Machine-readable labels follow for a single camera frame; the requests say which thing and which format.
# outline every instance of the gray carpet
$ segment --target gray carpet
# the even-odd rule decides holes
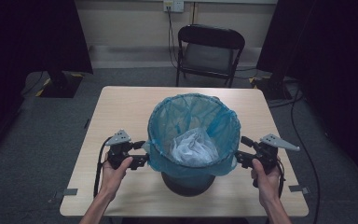
[[[255,70],[238,72],[233,88],[251,88],[247,77]],[[40,73],[27,78],[31,88]],[[24,95],[21,112],[0,144],[0,223],[77,223],[79,218],[60,214],[62,191],[66,188],[78,152],[104,86],[164,86],[175,84],[175,69],[132,68],[96,69],[86,75],[73,99],[40,98],[34,94],[48,76]],[[224,88],[220,79],[187,76],[182,87]],[[297,85],[289,90],[294,95]],[[291,122],[291,106],[286,101],[269,102],[281,137],[300,145]],[[324,135],[324,126],[305,98],[296,103],[294,121],[320,179],[321,200],[318,223],[358,223],[358,170],[350,158]],[[294,223],[312,223],[317,204],[317,185],[305,150],[289,152],[310,208],[306,217]],[[264,223],[264,217],[250,217],[250,223]],[[109,223],[104,218],[102,223]]]

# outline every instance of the black curtain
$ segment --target black curtain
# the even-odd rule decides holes
[[[21,105],[21,90],[33,71],[92,74],[73,0],[0,0],[0,134]]]
[[[257,66],[273,72],[289,48],[284,75],[302,81],[327,131],[358,166],[358,1],[306,2],[279,0]]]

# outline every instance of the wooden table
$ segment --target wooden table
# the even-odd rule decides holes
[[[124,129],[133,142],[147,140],[147,122],[154,107],[168,96],[197,92],[217,96],[234,110],[241,122],[241,135],[258,141],[268,133],[278,134],[268,105],[259,90],[207,88],[105,87],[95,108],[83,146],[77,158],[68,189],[77,195],[64,196],[61,213],[67,217],[83,216],[93,199],[96,164],[103,141]],[[240,144],[240,150],[255,154]],[[145,154],[143,149],[130,154]],[[285,150],[279,150],[285,170],[282,203],[290,217],[309,212],[303,194],[291,192],[298,185]],[[258,201],[258,189],[252,186],[251,170],[241,165],[228,175],[217,176],[207,191],[195,197],[171,192],[161,174],[151,167],[127,171],[117,197],[105,216],[117,217],[254,217],[266,213]]]

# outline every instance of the wire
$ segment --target wire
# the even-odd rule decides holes
[[[173,50],[173,57],[176,60],[176,63],[178,62],[177,58],[176,58],[176,52],[175,52],[175,45],[173,43],[173,30],[172,30],[172,22],[171,22],[171,8],[167,7],[167,12],[168,12],[168,19],[170,21],[170,27],[168,29],[168,51],[170,52],[170,59],[171,59],[171,64],[174,68],[176,68],[176,66],[173,64],[172,61],[172,54],[171,54],[171,41],[172,41],[172,50]]]
[[[245,71],[250,71],[250,70],[256,70],[255,75],[252,77],[234,77],[234,78],[238,78],[238,79],[249,79],[249,78],[253,78],[253,77],[257,77],[258,75],[258,69],[256,67],[251,67],[251,68],[245,68],[245,69],[240,69],[240,70],[235,70],[236,72],[245,72]]]
[[[288,84],[288,83],[298,83],[299,84],[299,81],[298,80],[285,80],[284,81],[284,83],[286,83],[286,84]],[[294,100],[291,100],[291,99],[288,99],[288,97],[287,97],[287,95],[286,95],[286,91],[284,90],[284,89],[282,89],[283,90],[283,96],[285,97],[285,100],[287,100],[287,101],[290,101],[290,102],[287,102],[287,103],[284,103],[284,104],[281,104],[281,105],[271,105],[271,106],[269,106],[269,108],[274,108],[274,107],[279,107],[279,106],[283,106],[283,105],[290,105]],[[298,97],[297,99],[295,99],[295,100],[297,100],[297,101],[300,101],[301,99],[303,99],[304,97],[305,97],[305,93],[302,91],[302,94],[301,94],[301,96],[300,97]],[[283,102],[284,100],[280,100],[279,102],[271,102],[271,101],[268,101],[268,103],[269,104],[277,104],[277,103],[280,103],[280,102]],[[304,113],[302,113],[300,110],[296,110],[295,109],[295,111],[297,112],[297,114],[298,115],[301,115],[301,116],[303,116],[304,115]],[[321,118],[321,117],[319,117],[319,116],[316,116],[316,115],[312,115],[314,118],[316,118],[317,120],[319,120],[321,123],[324,123],[324,120]]]
[[[301,94],[300,97],[298,98],[294,98],[294,100],[289,100],[286,98],[286,100],[288,102],[286,103],[283,103],[283,104],[280,104],[280,105],[269,105],[268,108],[275,108],[275,107],[280,107],[280,106],[284,106],[284,105],[290,105],[292,104],[293,102],[297,102],[297,101],[300,101],[302,98],[303,98],[304,94]],[[275,102],[275,103],[272,103],[272,102],[268,102],[269,104],[277,104],[277,103],[280,103],[280,102],[283,102],[284,100],[280,100],[279,102]]]
[[[279,169],[279,173],[281,174],[281,177],[279,179],[279,189],[278,189],[278,193],[279,193],[279,197],[281,198],[282,196],[282,191],[283,191],[283,182],[286,181],[286,179],[284,178],[284,167],[283,167],[283,163],[279,160],[277,160],[277,162],[280,164],[278,165],[278,169]]]
[[[193,16],[192,16],[191,24],[194,24],[195,19],[196,19],[196,2],[193,2]]]
[[[298,96],[298,92],[299,92],[299,88],[296,91],[295,99]],[[310,154],[309,154],[307,148],[304,145],[304,142],[302,141],[302,139],[301,139],[301,137],[300,137],[300,135],[298,133],[298,130],[297,130],[296,125],[295,125],[295,120],[293,119],[293,111],[294,111],[294,108],[295,108],[295,104],[296,104],[296,101],[293,101],[292,109],[290,110],[290,118],[291,118],[291,121],[292,121],[293,128],[295,129],[297,138],[300,141],[301,146],[304,148],[304,151],[306,152],[308,159],[310,160],[310,165],[311,165],[312,171],[313,171],[313,173],[315,175],[316,186],[317,186],[317,190],[318,190],[316,208],[315,208],[315,217],[313,219],[313,223],[316,224],[316,222],[318,220],[318,216],[319,216],[319,207],[320,207],[320,202],[321,202],[321,185],[320,185],[318,173],[316,172],[315,164],[313,163],[312,158],[310,157]]]
[[[30,87],[27,91],[23,92],[23,93],[21,94],[22,96],[24,96],[25,94],[27,94],[28,92],[30,92],[31,89],[33,89],[33,88],[36,86],[36,84],[39,83],[39,81],[42,79],[42,76],[43,76],[43,73],[44,73],[44,72],[45,72],[45,71],[42,71],[42,72],[40,73],[39,79],[34,83],[34,85],[33,85],[32,87]]]
[[[94,183],[94,198],[95,196],[97,196],[98,194],[98,187],[100,185],[100,176],[101,176],[101,169],[103,168],[103,162],[101,162],[101,158],[103,157],[103,149],[107,143],[107,141],[109,141],[109,139],[111,139],[112,137],[108,137],[104,142],[103,145],[101,146],[101,150],[100,150],[100,155],[98,156],[98,162],[97,162],[97,174],[95,175],[95,183]]]
[[[243,72],[243,71],[249,71],[249,70],[254,70],[257,69],[256,67],[251,67],[251,68],[245,68],[245,69],[237,69],[235,70],[236,72]]]

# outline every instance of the power outlet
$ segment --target power outlet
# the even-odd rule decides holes
[[[184,1],[174,1],[173,2],[173,11],[174,12],[184,12],[185,11]]]
[[[162,3],[162,10],[163,11],[168,11],[168,8],[171,9],[171,11],[173,11],[173,1],[167,1],[167,0],[164,0],[164,2]]]

